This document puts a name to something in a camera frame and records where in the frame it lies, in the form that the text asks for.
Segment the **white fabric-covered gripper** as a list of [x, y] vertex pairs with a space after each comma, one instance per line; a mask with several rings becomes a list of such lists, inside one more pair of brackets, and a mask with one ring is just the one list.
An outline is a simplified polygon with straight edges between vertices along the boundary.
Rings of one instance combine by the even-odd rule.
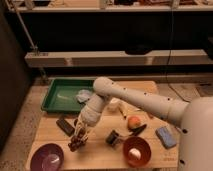
[[80, 112], [80, 118], [83, 123], [87, 124], [87, 127], [83, 127], [78, 120], [74, 121], [75, 134], [78, 138], [81, 138], [82, 142], [86, 143], [89, 134], [101, 118], [102, 112], [105, 106], [109, 103], [109, 97], [102, 97], [97, 94], [93, 94], [86, 105]]

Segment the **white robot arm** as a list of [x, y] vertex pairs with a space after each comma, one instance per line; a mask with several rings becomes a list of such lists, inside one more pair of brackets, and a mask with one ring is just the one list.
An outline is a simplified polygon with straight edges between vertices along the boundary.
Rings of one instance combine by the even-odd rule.
[[79, 113], [74, 135], [85, 129], [82, 139], [87, 138], [112, 98], [121, 99], [181, 129], [178, 171], [213, 170], [213, 97], [184, 102], [122, 87], [107, 77], [98, 77], [93, 82], [93, 95]]

